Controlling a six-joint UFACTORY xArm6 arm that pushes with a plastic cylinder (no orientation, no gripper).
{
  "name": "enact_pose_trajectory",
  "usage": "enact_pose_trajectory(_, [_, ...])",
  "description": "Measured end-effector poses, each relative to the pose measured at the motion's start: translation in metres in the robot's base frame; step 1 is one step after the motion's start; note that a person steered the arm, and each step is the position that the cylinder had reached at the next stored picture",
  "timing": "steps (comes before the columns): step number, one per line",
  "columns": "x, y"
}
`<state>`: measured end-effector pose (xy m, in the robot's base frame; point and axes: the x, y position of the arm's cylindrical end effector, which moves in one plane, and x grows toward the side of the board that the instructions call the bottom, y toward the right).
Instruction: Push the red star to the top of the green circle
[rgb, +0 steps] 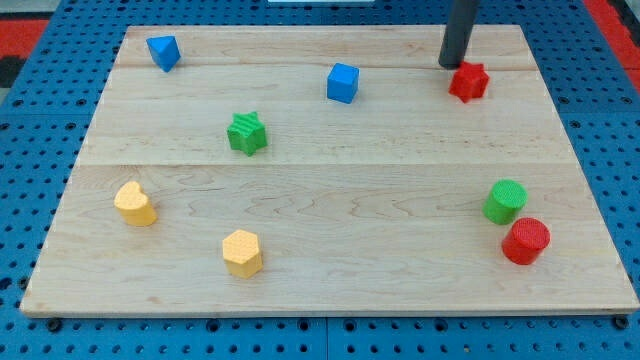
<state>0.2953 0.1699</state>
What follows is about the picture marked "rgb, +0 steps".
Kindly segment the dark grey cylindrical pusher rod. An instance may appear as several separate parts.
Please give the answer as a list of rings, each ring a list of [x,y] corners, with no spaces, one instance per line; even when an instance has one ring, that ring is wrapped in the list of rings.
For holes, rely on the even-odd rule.
[[[457,69],[464,60],[479,5],[480,0],[452,2],[438,58],[444,69]]]

